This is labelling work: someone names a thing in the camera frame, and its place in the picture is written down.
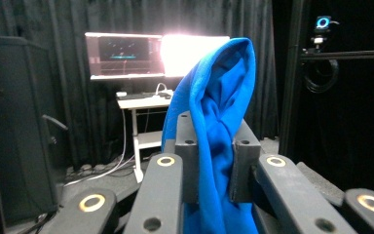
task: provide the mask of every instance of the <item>table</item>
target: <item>table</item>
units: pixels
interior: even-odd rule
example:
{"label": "table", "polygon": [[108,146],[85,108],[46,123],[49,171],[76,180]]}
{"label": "table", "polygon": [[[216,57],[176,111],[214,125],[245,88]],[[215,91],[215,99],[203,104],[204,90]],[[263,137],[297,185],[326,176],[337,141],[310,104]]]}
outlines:
{"label": "table", "polygon": [[141,99],[126,99],[118,100],[118,105],[121,109],[127,109],[131,111],[132,118],[132,140],[134,147],[135,157],[135,168],[134,174],[137,182],[141,182],[144,178],[144,174],[141,170],[141,159],[139,150],[144,148],[152,148],[161,145],[162,131],[149,132],[149,133],[138,133],[138,127],[136,122],[136,110],[138,109],[150,109],[169,106],[171,99],[165,99],[164,97],[148,97]]}

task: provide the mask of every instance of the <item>black cable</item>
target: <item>black cable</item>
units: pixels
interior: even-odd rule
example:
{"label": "black cable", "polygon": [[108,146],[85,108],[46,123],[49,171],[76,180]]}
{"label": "black cable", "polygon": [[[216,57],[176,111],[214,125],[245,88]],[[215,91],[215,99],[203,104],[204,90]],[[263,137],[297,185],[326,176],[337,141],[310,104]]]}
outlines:
{"label": "black cable", "polygon": [[129,175],[133,174],[133,172],[134,172],[134,170],[131,170],[129,173],[124,174],[124,175],[112,175],[112,174],[110,174],[108,176],[111,176],[111,177],[125,177],[125,176],[129,176]]}
{"label": "black cable", "polygon": [[108,171],[106,172],[103,172],[99,175],[95,175],[93,176],[95,170],[92,170],[91,173],[85,177],[82,177],[82,178],[79,178],[77,180],[73,180],[73,181],[69,181],[67,183],[65,183],[63,186],[66,187],[66,186],[69,186],[69,185],[72,185],[72,184],[75,184],[75,183],[79,183],[79,182],[82,182],[82,181],[86,181],[86,180],[92,180],[92,179],[96,179],[96,178],[100,178],[100,177],[103,177],[103,176],[107,176],[121,168],[123,168],[125,166],[125,164],[127,164],[134,156],[132,156],[129,160],[127,160],[125,163],[121,164],[124,160],[124,156],[126,155],[126,145],[127,145],[127,129],[126,129],[126,115],[124,113],[124,109],[121,110],[122,113],[123,113],[123,122],[124,122],[124,129],[123,129],[123,132],[124,132],[124,146],[123,146],[123,153],[121,154],[121,159],[120,161],[112,168],[112,169],[109,169]]}
{"label": "black cable", "polygon": [[48,221],[50,221],[51,219],[53,219],[53,217],[55,215],[56,215],[56,212],[48,213],[41,221],[35,223],[31,227],[23,229],[18,234],[28,234],[28,233],[31,233],[34,230],[41,231],[40,229],[42,229],[42,227],[45,225],[45,223],[47,223]]}
{"label": "black cable", "polygon": [[306,88],[314,93],[314,94],[322,94],[326,91],[328,91],[330,88],[332,88],[336,82],[338,81],[338,77],[339,77],[339,63],[338,63],[338,60],[336,59],[330,59],[329,60],[329,63],[330,63],[330,68],[332,70],[331,74],[323,74],[322,72],[320,72],[318,70],[318,67],[316,65],[316,69],[315,69],[315,72],[317,75],[321,76],[321,77],[330,77],[330,80],[323,84],[323,85],[318,85],[317,83],[313,82],[310,78],[310,64],[307,63],[306,64],[306,70],[305,70],[305,85],[306,85]]}

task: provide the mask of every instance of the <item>blue cloth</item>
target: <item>blue cloth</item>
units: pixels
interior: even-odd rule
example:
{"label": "blue cloth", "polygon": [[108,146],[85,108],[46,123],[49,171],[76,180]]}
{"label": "blue cloth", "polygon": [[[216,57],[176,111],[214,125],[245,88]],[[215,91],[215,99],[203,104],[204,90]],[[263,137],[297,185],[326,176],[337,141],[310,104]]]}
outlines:
{"label": "blue cloth", "polygon": [[230,202],[232,141],[255,85],[251,41],[231,39],[202,58],[174,92],[163,144],[174,139],[177,116],[190,110],[199,146],[199,205],[186,205],[184,233],[257,233],[251,204]]}

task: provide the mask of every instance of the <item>black backdrop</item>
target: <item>black backdrop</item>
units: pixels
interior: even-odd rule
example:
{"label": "black backdrop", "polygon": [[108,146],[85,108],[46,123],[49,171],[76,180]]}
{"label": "black backdrop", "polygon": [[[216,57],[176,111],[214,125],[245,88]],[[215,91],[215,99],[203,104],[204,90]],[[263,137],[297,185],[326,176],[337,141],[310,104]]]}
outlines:
{"label": "black backdrop", "polygon": [[123,86],[151,90],[157,84],[90,82],[85,32],[250,38],[258,80],[245,120],[262,138],[278,135],[272,21],[272,3],[262,0],[0,0],[0,35],[25,37],[49,49],[54,79],[62,89],[75,168],[106,163],[121,152],[123,119],[115,92]]}
{"label": "black backdrop", "polygon": [[[274,2],[275,23],[287,24],[290,10],[278,2]],[[332,25],[324,52],[374,50],[374,2],[310,2],[310,28],[303,38],[306,45],[312,46],[317,16],[332,16],[340,25]],[[280,24],[275,26],[279,27],[275,28],[278,39],[285,33]],[[276,49],[278,67],[283,66],[287,48]],[[338,82],[326,93],[313,94],[302,87],[296,131],[292,133],[294,152],[290,153],[295,162],[305,162],[343,190],[374,190],[374,59],[339,60],[339,69]],[[279,90],[283,83],[278,74]]]}

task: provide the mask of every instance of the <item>monitor screen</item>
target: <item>monitor screen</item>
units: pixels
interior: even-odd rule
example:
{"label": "monitor screen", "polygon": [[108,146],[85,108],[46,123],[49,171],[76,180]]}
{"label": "monitor screen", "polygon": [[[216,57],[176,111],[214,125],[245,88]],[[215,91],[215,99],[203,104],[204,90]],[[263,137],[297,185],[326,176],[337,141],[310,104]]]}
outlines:
{"label": "monitor screen", "polygon": [[92,80],[184,77],[228,36],[143,35],[87,32]]}
{"label": "monitor screen", "polygon": [[86,33],[92,79],[164,76],[162,36]]}

